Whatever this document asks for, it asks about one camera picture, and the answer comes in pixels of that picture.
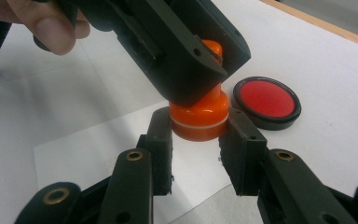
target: white table surface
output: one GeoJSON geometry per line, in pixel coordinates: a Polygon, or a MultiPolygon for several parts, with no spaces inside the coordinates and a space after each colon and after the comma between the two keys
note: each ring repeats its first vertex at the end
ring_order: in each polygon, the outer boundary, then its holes
{"type": "MultiPolygon", "coordinates": [[[[358,45],[257,0],[214,2],[243,34],[252,52],[252,59],[224,83],[223,89],[231,94],[238,81],[252,76],[271,77],[289,86],[301,101],[302,114],[287,130],[262,131],[268,147],[294,151],[325,185],[352,195],[358,186],[358,45]]],[[[145,133],[150,119],[145,111],[160,106],[158,103],[164,105],[164,99],[113,33],[92,30],[71,53],[59,57],[38,49],[23,26],[13,25],[0,51],[0,224],[12,223],[40,188],[54,179],[61,180],[62,174],[65,177],[65,172],[46,172],[47,167],[61,165],[47,162],[48,158],[66,156],[74,169],[77,164],[92,161],[85,157],[89,155],[86,151],[77,154],[66,147],[54,152],[57,148],[46,149],[48,146],[64,142],[72,146],[76,136],[85,133],[90,138],[108,139],[92,131],[100,132],[125,118],[137,118],[139,129],[124,130],[128,133],[125,135],[111,133],[123,146],[117,150],[127,149],[124,147],[136,144],[138,133],[145,133]]],[[[96,147],[111,142],[89,143],[96,147]]],[[[199,151],[192,155],[188,148],[176,147],[177,155],[184,157],[174,157],[173,167],[196,165],[192,158],[211,146],[181,140],[177,143],[199,151]]],[[[101,176],[109,174],[114,165],[115,153],[106,153],[106,158],[89,164],[99,165],[97,173],[104,169],[101,176]],[[101,165],[105,161],[112,163],[101,165]]],[[[200,169],[215,169],[216,176],[223,176],[215,166],[217,158],[218,149],[211,150],[207,158],[199,157],[203,160],[200,169]]],[[[232,187],[225,188],[227,177],[216,182],[210,176],[202,178],[201,186],[212,186],[208,193],[196,188],[190,195],[186,192],[192,189],[188,185],[194,184],[191,176],[195,172],[173,173],[183,177],[175,181],[173,195],[177,192],[178,198],[188,199],[178,202],[186,209],[155,207],[156,223],[171,222],[198,204],[174,223],[260,222],[255,198],[233,196],[232,187]]],[[[92,184],[92,178],[99,178],[91,176],[78,177],[79,184],[86,187],[92,184]]]]}

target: red lid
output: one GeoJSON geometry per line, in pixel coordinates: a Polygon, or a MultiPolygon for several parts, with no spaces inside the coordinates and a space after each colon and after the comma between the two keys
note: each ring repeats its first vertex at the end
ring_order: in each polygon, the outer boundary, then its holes
{"type": "Polygon", "coordinates": [[[282,130],[299,117],[296,94],[281,82],[267,77],[248,77],[234,88],[233,106],[242,110],[258,128],[282,130]]]}

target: orange cylinder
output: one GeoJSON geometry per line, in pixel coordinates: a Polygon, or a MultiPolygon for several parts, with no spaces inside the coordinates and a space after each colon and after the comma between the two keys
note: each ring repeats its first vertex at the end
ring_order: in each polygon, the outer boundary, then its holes
{"type": "MultiPolygon", "coordinates": [[[[203,40],[220,58],[223,50],[219,43],[203,40]]],[[[226,128],[229,100],[221,91],[221,84],[215,86],[195,105],[190,107],[170,102],[172,129],[180,137],[189,141],[208,141],[220,136],[226,128]]]]}

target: white surface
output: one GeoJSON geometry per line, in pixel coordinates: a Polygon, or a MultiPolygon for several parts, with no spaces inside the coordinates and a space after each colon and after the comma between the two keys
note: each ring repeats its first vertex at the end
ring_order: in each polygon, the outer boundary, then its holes
{"type": "Polygon", "coordinates": [[[201,203],[172,224],[262,223],[256,197],[238,197],[232,185],[201,203]]]}
{"type": "MultiPolygon", "coordinates": [[[[38,188],[69,181],[82,189],[113,172],[119,153],[135,148],[147,132],[153,112],[167,102],[151,105],[34,149],[38,188]]],[[[172,195],[155,197],[154,223],[169,223],[229,184],[218,160],[217,139],[194,143],[173,135],[172,195]]]]}

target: screw hole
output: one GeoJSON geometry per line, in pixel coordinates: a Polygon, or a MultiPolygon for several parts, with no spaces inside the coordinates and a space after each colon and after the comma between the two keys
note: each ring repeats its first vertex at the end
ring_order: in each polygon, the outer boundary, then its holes
{"type": "Polygon", "coordinates": [[[201,56],[201,51],[199,49],[194,49],[193,51],[197,56],[201,56]]]}
{"type": "Polygon", "coordinates": [[[292,153],[285,152],[285,151],[277,151],[275,153],[275,156],[283,161],[292,161],[295,158],[295,156],[293,156],[292,153]]]}
{"type": "Polygon", "coordinates": [[[339,224],[338,220],[337,220],[335,217],[333,217],[332,215],[322,214],[321,217],[322,217],[322,220],[323,220],[325,223],[328,223],[328,224],[339,224]]]}
{"type": "Polygon", "coordinates": [[[127,160],[128,161],[138,161],[140,160],[144,154],[140,151],[132,151],[127,154],[127,160]]]}
{"type": "Polygon", "coordinates": [[[116,216],[117,223],[126,223],[126,222],[129,222],[130,219],[131,219],[131,215],[128,212],[123,212],[116,216]]]}
{"type": "Polygon", "coordinates": [[[43,197],[43,203],[45,204],[61,203],[68,196],[69,196],[68,188],[52,189],[51,191],[45,194],[45,197],[43,197]]]}

